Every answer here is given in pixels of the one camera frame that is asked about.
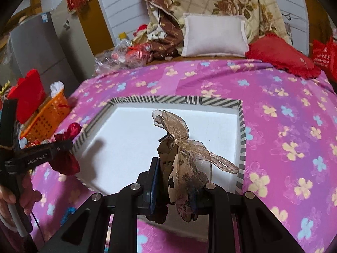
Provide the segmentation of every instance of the organza ribbon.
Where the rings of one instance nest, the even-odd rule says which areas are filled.
[[[56,142],[65,141],[68,139],[73,140],[81,131],[81,126],[78,123],[72,123],[69,125],[67,131],[63,134],[55,134],[54,138]],[[74,155],[69,151],[59,153],[53,161],[49,162],[53,170],[60,172],[61,174],[71,176],[80,172],[80,166]]]
[[[152,112],[154,125],[168,132],[173,139],[171,149],[178,145],[177,169],[174,176],[176,208],[185,221],[191,221],[196,197],[204,185],[212,182],[212,164],[222,171],[237,174],[239,168],[227,159],[211,153],[202,142],[189,140],[185,121],[168,111]]]

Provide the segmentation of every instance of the sticker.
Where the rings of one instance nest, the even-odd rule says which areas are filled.
[[[48,22],[47,14],[43,13],[41,16],[42,16],[42,22],[47,23]]]

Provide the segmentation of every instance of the finger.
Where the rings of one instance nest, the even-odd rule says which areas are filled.
[[[4,200],[0,200],[0,214],[11,226],[15,226],[12,215],[9,212],[8,205]]]
[[[32,199],[24,208],[25,214],[29,215],[31,214],[32,210],[33,210],[33,206],[34,206],[34,199]]]
[[[31,185],[31,187],[26,188],[25,191],[21,194],[20,205],[22,207],[25,207],[33,198],[34,198],[34,190],[33,186]]]
[[[42,194],[41,194],[41,192],[40,192],[40,191],[34,191],[34,194],[35,194],[34,201],[35,201],[35,202],[41,201],[41,199],[42,199]]]
[[[23,188],[28,188],[28,187],[31,185],[32,180],[31,180],[31,177],[30,177],[30,174],[29,174],[29,173],[27,173],[27,174],[23,177],[21,183],[22,183],[22,187],[23,187]]]
[[[4,186],[0,186],[0,199],[5,200],[7,203],[16,202],[14,194]]]

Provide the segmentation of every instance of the white pillow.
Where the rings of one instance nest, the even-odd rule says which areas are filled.
[[[240,56],[249,50],[243,16],[184,13],[182,56]]]

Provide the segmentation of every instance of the red cushion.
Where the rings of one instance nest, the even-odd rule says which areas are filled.
[[[278,69],[285,69],[305,79],[317,78],[321,74],[321,70],[310,58],[274,33],[269,33],[250,44],[249,51],[245,55],[248,59],[271,63]]]
[[[26,78],[19,78],[17,86],[11,88],[7,98],[18,99],[16,118],[24,124],[46,98],[38,71],[32,69]]]

